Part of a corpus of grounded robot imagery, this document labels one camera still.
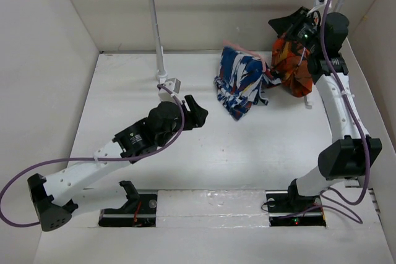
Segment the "pink plastic hanger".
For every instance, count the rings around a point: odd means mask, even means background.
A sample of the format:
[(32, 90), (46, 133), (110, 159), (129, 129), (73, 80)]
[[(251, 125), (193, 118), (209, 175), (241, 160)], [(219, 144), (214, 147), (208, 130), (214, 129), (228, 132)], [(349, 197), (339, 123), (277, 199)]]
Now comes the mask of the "pink plastic hanger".
[(233, 48), (235, 51), (240, 51), (240, 52), (243, 52), (245, 54), (251, 55), (252, 57), (258, 58), (261, 61), (261, 63), (262, 63), (263, 72), (267, 71), (267, 63), (266, 63), (264, 57), (261, 54), (259, 54), (257, 52), (254, 52), (254, 51), (250, 51), (248, 49), (244, 49), (240, 45), (238, 45), (236, 43), (232, 43), (232, 42), (230, 42), (228, 40), (223, 40), (223, 46), (228, 46), (230, 48)]

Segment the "blue white red patterned trousers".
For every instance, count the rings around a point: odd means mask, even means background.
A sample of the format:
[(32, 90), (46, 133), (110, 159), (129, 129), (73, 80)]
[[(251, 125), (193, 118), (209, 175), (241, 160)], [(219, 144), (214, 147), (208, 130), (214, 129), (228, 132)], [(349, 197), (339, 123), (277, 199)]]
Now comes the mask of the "blue white red patterned trousers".
[(269, 100), (264, 96), (264, 91), (281, 82), (278, 75), (270, 72), (262, 57), (231, 46), (223, 48), (214, 84), (217, 100), (234, 120), (240, 120), (258, 103), (268, 105)]

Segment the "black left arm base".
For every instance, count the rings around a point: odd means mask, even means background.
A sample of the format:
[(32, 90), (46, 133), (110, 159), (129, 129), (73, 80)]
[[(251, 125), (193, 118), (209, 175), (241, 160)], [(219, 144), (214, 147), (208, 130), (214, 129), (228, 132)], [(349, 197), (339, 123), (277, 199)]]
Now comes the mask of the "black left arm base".
[(98, 225), (104, 228), (151, 228), (156, 225), (157, 191), (144, 190), (131, 210), (108, 208), (101, 210)]

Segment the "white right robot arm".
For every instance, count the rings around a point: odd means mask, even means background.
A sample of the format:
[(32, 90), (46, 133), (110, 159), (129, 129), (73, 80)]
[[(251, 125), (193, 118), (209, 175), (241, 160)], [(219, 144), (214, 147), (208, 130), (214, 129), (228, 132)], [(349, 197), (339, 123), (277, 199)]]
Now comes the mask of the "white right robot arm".
[(327, 113), (332, 144), (318, 156), (318, 165), (291, 182), (286, 195), (289, 208), (299, 211), (341, 179), (369, 177), (369, 170), (382, 150), (360, 122), (350, 93), (348, 69), (340, 54), (348, 35), (349, 20), (331, 12), (315, 21), (301, 7), (295, 13), (269, 20), (269, 25), (288, 41), (301, 43), (309, 52), (308, 72)]

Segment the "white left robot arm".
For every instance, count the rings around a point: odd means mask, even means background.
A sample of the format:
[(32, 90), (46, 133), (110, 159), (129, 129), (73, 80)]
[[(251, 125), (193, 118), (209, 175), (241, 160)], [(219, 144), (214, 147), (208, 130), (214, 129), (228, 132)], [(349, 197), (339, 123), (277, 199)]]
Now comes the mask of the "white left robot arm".
[(182, 131), (201, 128), (209, 112), (192, 95), (162, 101), (148, 116), (114, 135), (91, 158), (81, 158), (62, 171), (27, 180), (41, 230), (54, 231), (73, 217), (99, 210), (103, 215), (132, 215), (133, 227), (155, 224), (149, 201), (156, 194), (141, 194), (131, 181), (119, 181), (109, 191), (92, 185), (119, 169), (148, 158), (167, 147)]

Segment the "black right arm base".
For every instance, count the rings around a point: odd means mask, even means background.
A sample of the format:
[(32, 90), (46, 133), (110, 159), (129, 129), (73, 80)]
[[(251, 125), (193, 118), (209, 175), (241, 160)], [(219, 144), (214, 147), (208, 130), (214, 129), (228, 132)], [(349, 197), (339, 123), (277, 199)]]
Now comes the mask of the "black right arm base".
[(326, 227), (322, 209), (316, 208), (321, 204), (318, 195), (293, 200), (287, 190), (266, 190), (265, 198), (261, 209), (268, 214), (270, 227)]

